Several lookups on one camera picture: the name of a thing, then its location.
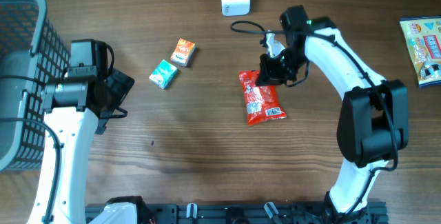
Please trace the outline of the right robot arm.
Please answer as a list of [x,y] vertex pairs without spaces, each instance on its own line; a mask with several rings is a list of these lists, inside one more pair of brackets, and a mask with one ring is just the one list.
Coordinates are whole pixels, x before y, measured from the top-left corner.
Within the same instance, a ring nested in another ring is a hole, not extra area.
[[376,177],[394,171],[399,150],[407,146],[407,88],[366,65],[328,17],[310,19],[303,6],[293,6],[281,14],[280,24],[286,44],[277,45],[266,31],[256,85],[294,87],[302,82],[299,68],[314,63],[335,87],[342,99],[336,140],[344,159],[325,197],[324,219],[354,221],[366,210]]

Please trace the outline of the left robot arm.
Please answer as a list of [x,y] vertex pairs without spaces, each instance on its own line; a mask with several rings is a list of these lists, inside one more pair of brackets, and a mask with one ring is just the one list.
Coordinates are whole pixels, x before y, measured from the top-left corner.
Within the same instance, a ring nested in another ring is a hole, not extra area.
[[43,90],[45,147],[29,223],[85,223],[85,188],[93,138],[112,119],[134,79],[114,67],[110,45],[94,39],[71,43],[71,62]]

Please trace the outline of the red candy bag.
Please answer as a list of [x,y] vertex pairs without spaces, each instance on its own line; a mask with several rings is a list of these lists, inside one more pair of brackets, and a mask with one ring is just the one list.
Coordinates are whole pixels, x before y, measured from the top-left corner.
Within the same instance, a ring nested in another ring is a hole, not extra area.
[[285,119],[286,112],[279,104],[274,86],[257,86],[258,70],[238,72],[238,78],[243,89],[247,110],[247,124],[256,125],[265,121]]

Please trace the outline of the teal small box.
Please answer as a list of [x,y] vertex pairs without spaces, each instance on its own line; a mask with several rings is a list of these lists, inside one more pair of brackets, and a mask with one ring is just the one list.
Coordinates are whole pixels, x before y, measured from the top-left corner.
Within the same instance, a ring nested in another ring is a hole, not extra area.
[[162,60],[149,76],[149,80],[159,88],[165,89],[178,73],[178,68],[166,60]]

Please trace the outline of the orange small box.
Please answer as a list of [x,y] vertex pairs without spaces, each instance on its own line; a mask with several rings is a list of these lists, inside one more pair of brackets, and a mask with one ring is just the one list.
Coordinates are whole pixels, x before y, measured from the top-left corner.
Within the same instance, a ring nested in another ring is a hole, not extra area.
[[183,67],[186,67],[195,49],[195,43],[187,41],[185,39],[179,39],[178,43],[176,44],[176,48],[170,57],[170,60]]

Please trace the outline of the yellow snack bag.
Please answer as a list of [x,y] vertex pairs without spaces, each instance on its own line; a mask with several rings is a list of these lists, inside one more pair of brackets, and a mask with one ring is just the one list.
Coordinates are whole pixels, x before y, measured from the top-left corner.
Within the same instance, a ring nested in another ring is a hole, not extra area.
[[418,87],[440,85],[440,15],[400,19]]

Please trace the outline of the grey plastic basket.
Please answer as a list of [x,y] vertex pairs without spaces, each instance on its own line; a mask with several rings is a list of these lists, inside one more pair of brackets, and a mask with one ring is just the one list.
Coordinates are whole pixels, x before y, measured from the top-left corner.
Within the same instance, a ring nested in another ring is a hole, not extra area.
[[44,85],[69,64],[46,0],[1,0],[1,170],[41,167],[45,131],[28,119],[43,119]]

